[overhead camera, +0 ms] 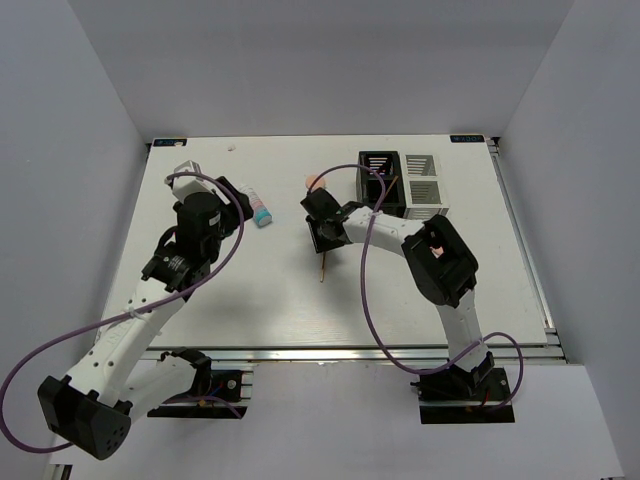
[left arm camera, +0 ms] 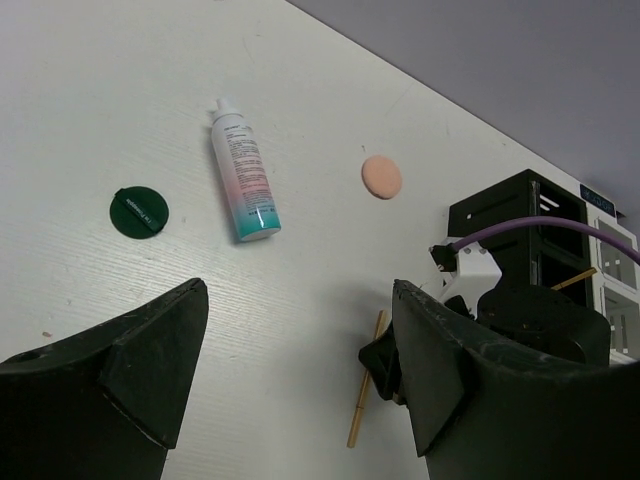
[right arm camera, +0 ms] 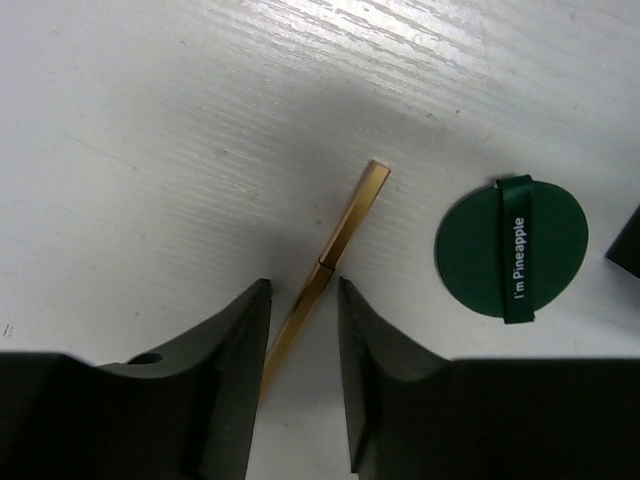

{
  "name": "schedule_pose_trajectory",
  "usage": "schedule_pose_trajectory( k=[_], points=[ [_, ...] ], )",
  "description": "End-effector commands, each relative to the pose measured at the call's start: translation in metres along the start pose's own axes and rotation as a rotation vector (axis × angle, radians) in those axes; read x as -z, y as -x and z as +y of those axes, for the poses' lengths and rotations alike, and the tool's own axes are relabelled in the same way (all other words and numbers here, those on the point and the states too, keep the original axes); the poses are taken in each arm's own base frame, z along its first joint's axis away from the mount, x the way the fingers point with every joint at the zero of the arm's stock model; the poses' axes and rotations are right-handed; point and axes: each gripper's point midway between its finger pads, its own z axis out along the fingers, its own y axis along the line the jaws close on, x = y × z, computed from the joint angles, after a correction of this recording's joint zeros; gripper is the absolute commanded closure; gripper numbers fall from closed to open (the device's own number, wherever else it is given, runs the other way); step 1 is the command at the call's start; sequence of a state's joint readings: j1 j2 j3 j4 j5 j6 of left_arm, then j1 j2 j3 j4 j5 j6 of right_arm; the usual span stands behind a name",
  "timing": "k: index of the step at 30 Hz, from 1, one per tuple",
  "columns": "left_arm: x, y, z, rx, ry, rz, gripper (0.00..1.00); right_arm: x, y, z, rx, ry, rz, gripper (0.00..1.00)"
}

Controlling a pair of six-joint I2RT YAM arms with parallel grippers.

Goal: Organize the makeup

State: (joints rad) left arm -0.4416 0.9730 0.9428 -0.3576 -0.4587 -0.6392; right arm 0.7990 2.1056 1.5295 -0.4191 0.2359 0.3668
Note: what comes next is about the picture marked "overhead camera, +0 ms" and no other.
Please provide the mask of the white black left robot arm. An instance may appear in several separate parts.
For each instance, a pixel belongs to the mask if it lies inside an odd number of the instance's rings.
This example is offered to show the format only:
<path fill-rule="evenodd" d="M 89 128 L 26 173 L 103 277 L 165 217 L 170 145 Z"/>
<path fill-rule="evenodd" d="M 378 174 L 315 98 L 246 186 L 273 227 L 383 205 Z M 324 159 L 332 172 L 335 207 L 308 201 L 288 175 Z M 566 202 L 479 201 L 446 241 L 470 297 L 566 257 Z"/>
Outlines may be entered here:
<path fill-rule="evenodd" d="M 139 376 L 132 372 L 195 290 L 221 270 L 223 240 L 241 237 L 253 211 L 225 177 L 182 171 L 167 183 L 177 223 L 161 236 L 121 318 L 62 378 L 47 377 L 37 391 L 49 429 L 98 460 L 112 456 L 149 411 L 174 397 L 202 398 L 213 385 L 210 358 L 186 347 L 162 354 Z"/>

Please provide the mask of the white pink teal spray bottle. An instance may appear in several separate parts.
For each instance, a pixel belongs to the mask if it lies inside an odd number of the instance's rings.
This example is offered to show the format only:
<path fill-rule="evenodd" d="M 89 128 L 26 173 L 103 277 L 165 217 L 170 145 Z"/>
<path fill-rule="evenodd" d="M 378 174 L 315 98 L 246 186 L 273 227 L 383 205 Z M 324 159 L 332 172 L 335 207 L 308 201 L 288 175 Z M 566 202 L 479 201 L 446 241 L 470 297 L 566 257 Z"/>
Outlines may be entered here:
<path fill-rule="evenodd" d="M 241 184 L 239 186 L 239 191 L 246 195 L 249 200 L 249 204 L 253 210 L 254 223 L 259 228 L 269 225 L 273 221 L 272 214 L 256 191 L 246 184 Z"/>

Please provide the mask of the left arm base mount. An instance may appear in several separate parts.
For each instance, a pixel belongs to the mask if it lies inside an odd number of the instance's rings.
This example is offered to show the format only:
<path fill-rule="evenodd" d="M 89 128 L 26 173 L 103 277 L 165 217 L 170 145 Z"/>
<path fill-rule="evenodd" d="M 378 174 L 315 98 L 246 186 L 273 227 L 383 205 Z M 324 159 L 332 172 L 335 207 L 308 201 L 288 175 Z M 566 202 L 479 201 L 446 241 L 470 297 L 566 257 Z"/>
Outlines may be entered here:
<path fill-rule="evenodd" d="M 219 368 L 204 354 L 182 349 L 160 354 L 157 364 L 165 360 L 187 360 L 198 373 L 188 390 L 173 394 L 147 413 L 148 418 L 232 419 L 241 420 L 248 409 L 253 373 L 231 367 Z"/>

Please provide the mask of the gold makeup stick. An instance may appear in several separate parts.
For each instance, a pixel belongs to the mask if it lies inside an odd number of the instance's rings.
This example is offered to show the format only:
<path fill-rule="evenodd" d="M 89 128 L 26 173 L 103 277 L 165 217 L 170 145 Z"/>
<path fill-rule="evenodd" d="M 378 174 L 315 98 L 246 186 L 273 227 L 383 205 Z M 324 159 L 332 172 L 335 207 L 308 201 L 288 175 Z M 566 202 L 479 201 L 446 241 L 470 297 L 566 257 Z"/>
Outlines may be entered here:
<path fill-rule="evenodd" d="M 375 206 L 377 207 L 377 210 L 382 212 L 383 211 L 383 204 L 386 201 L 386 199 L 388 198 L 390 192 L 394 189 L 395 185 L 397 184 L 399 180 L 399 177 L 397 175 L 394 175 L 393 178 L 391 180 L 387 180 L 384 179 L 382 186 L 381 186 L 381 191 L 380 194 L 378 196 L 377 202 L 375 204 Z"/>
<path fill-rule="evenodd" d="M 320 283 L 324 283 L 324 280 L 325 280 L 326 259 L 327 259 L 327 252 L 323 252 L 321 256 Z"/>

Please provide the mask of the pink round makeup puff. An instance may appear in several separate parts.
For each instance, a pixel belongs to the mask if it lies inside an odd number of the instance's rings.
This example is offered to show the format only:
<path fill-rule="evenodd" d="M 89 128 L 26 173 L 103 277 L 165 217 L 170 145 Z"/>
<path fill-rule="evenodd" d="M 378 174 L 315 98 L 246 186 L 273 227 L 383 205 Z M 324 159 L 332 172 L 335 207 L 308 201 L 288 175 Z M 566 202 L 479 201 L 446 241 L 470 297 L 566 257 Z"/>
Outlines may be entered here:
<path fill-rule="evenodd" d="M 308 191 L 324 189 L 325 187 L 326 187 L 326 180 L 323 176 L 309 175 L 305 179 L 305 188 Z"/>

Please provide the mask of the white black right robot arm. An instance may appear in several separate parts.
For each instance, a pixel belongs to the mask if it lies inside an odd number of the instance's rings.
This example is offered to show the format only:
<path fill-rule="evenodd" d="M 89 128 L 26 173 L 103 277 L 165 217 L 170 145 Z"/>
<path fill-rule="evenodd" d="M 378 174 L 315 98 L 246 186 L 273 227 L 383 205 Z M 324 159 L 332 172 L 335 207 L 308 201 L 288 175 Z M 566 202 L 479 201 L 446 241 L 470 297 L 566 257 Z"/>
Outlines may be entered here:
<path fill-rule="evenodd" d="M 453 390 L 463 398 L 472 399 L 484 391 L 494 360 L 482 337 L 475 307 L 478 261 L 451 222 L 440 214 L 421 221 L 385 214 L 359 202 L 340 205 L 324 189 L 308 193 L 301 206 L 318 253 L 351 244 L 363 246 L 361 303 L 370 333 L 384 355 L 409 373 L 447 375 Z M 418 291 L 435 305 L 448 345 L 446 364 L 430 370 L 412 369 L 396 360 L 382 342 L 373 324 L 366 290 L 371 246 L 405 260 Z"/>

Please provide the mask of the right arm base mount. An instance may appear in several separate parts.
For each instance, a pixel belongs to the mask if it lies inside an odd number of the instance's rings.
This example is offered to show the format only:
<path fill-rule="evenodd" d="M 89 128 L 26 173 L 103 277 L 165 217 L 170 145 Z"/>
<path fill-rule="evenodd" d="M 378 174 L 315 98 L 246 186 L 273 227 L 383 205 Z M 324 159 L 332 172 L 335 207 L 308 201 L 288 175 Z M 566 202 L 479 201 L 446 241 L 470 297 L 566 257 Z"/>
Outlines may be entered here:
<path fill-rule="evenodd" d="M 506 372 L 493 368 L 475 390 L 456 384 L 448 372 L 420 376 L 410 383 L 419 401 L 423 425 L 511 424 L 510 403 L 498 408 L 511 394 Z"/>

